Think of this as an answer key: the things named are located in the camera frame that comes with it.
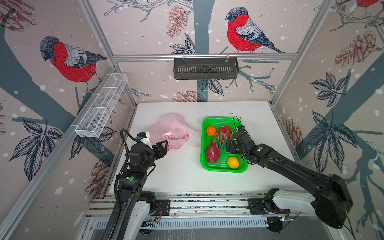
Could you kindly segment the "yellow lemon fruit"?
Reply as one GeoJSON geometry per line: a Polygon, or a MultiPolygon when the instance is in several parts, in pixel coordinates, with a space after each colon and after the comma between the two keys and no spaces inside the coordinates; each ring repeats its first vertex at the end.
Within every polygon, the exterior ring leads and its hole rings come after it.
{"type": "Polygon", "coordinates": [[[227,160],[227,165],[230,169],[237,169],[240,166],[240,162],[236,157],[229,157],[227,160]]]}

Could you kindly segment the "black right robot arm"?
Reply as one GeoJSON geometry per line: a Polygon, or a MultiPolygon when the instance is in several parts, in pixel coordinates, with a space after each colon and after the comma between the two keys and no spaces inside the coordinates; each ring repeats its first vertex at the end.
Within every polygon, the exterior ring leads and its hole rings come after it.
{"type": "Polygon", "coordinates": [[[245,130],[237,131],[224,146],[228,153],[240,155],[251,165],[272,170],[310,193],[315,198],[310,203],[311,208],[328,226],[341,229],[349,218],[353,200],[340,176],[317,173],[289,160],[268,145],[256,145],[245,130]]]}

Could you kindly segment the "orange fruit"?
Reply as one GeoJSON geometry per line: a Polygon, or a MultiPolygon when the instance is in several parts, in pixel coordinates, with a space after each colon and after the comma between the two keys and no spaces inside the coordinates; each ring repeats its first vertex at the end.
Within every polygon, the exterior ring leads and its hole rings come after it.
{"type": "Polygon", "coordinates": [[[206,133],[209,137],[214,137],[217,133],[217,129],[213,126],[208,126],[206,129],[206,133]]]}

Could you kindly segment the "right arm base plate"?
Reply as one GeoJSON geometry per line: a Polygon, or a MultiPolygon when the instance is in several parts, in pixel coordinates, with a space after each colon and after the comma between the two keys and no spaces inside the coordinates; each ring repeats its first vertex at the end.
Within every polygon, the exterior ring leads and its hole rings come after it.
{"type": "Polygon", "coordinates": [[[251,215],[290,215],[288,209],[281,209],[272,200],[248,199],[248,206],[251,215]]]}

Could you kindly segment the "pink plastic fruit bag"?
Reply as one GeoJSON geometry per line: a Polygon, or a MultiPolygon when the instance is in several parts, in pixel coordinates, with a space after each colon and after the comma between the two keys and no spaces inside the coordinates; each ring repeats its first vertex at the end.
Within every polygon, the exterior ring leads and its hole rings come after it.
{"type": "Polygon", "coordinates": [[[178,150],[182,146],[201,146],[201,137],[191,129],[185,120],[176,114],[165,115],[162,120],[149,127],[150,141],[152,144],[167,141],[167,151],[178,150]]]}

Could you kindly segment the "green plastic basket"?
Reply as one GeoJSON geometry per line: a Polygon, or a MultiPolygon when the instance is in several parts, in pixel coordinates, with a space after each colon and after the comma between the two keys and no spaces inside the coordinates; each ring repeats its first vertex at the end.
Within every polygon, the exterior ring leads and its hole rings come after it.
{"type": "Polygon", "coordinates": [[[237,127],[242,123],[237,117],[233,118],[224,118],[224,117],[208,117],[203,120],[202,123],[202,138],[201,138],[201,154],[200,154],[200,162],[202,167],[211,172],[227,172],[227,173],[243,173],[247,170],[248,164],[237,154],[230,154],[226,152],[226,142],[221,143],[218,138],[218,131],[220,127],[227,125],[232,129],[232,136],[229,140],[233,139],[233,134],[236,133],[237,127]],[[218,138],[218,145],[220,149],[220,159],[216,164],[210,164],[207,161],[205,156],[206,149],[210,144],[213,137],[209,137],[206,133],[206,129],[208,126],[213,126],[217,129],[217,133],[214,137],[218,138]],[[229,157],[236,157],[240,162],[240,166],[237,169],[230,169],[227,165],[227,160],[229,157]]]}

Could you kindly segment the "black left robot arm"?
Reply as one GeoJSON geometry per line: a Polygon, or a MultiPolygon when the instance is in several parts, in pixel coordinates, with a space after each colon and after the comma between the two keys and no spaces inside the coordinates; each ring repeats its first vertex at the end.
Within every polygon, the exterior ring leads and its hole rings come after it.
{"type": "Polygon", "coordinates": [[[155,161],[167,154],[168,142],[161,141],[151,147],[138,142],[130,149],[127,144],[124,146],[126,159],[114,183],[115,206],[103,234],[103,240],[122,240],[124,238],[131,213],[138,201],[149,204],[151,211],[154,211],[156,207],[155,194],[143,191],[143,187],[148,178],[148,169],[155,168],[155,161]]]}

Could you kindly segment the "red dragon fruit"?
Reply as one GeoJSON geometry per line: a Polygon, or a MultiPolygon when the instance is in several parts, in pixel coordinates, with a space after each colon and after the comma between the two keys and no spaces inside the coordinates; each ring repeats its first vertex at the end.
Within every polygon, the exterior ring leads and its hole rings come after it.
{"type": "Polygon", "coordinates": [[[226,142],[227,140],[229,140],[232,136],[232,129],[227,126],[227,125],[224,125],[222,127],[220,127],[219,131],[218,131],[218,138],[219,138],[219,141],[221,143],[224,143],[226,142]]]}
{"type": "Polygon", "coordinates": [[[220,159],[220,149],[218,145],[218,138],[213,137],[210,144],[208,145],[205,156],[207,158],[208,163],[216,164],[220,159]]]}

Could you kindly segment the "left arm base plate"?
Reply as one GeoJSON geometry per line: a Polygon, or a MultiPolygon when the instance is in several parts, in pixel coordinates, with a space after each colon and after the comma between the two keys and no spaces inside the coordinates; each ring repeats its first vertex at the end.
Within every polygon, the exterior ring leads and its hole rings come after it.
{"type": "Polygon", "coordinates": [[[150,214],[150,216],[155,216],[155,217],[169,216],[170,207],[171,207],[170,205],[171,205],[170,200],[156,200],[156,208],[154,212],[150,214]]]}

